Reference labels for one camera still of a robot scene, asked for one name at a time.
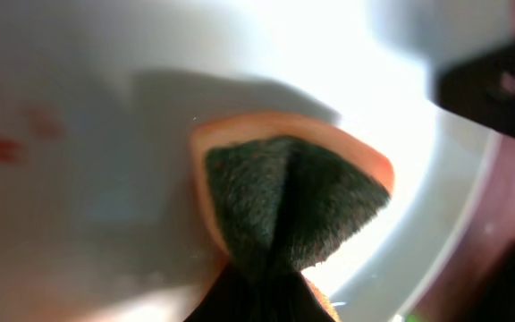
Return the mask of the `orange green scrub sponge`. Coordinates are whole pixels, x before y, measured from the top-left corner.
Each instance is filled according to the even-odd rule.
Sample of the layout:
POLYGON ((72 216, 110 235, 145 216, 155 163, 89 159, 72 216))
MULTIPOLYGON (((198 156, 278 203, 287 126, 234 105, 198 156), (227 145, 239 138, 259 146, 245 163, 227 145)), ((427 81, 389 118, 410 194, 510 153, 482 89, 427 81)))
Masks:
MULTIPOLYGON (((202 123, 190 136, 190 150, 206 228, 225 265, 237 267, 256 288, 254 322, 277 321, 278 278, 304 276, 306 268, 327 260, 393 194, 386 156, 301 114, 262 112, 202 123)), ((330 301, 307 281, 337 320, 330 301)))

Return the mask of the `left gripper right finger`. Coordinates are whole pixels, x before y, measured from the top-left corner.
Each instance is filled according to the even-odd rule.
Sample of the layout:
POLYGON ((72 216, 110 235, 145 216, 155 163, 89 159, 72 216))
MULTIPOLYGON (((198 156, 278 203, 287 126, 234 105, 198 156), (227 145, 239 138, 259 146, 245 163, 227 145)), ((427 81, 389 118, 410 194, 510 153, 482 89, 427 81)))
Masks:
POLYGON ((334 322, 301 273, 283 275, 274 284, 274 310, 280 322, 334 322))

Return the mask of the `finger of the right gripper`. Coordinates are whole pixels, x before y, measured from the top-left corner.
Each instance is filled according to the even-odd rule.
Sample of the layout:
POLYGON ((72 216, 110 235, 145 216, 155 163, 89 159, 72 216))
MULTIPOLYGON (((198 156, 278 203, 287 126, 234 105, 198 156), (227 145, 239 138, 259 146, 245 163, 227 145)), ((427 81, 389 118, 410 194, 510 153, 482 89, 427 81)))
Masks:
POLYGON ((434 102, 515 139, 515 41, 437 72, 434 102))

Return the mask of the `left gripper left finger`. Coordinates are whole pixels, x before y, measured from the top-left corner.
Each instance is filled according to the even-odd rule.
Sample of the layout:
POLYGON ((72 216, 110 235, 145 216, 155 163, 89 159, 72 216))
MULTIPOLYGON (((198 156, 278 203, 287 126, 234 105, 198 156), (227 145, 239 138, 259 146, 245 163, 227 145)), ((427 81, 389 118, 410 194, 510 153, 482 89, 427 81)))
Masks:
POLYGON ((255 300, 256 288, 237 267, 227 264, 184 322, 250 322, 255 300))

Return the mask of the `light blue plate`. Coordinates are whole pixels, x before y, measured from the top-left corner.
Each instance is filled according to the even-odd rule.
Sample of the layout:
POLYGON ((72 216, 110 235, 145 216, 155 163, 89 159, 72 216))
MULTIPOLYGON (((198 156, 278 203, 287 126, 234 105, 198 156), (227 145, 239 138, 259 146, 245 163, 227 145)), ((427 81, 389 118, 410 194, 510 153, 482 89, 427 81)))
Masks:
POLYGON ((392 161, 393 199, 306 276, 345 321, 404 318, 500 142, 437 107, 477 1, 0 1, 0 321, 180 321, 219 272, 188 138, 280 110, 392 161))

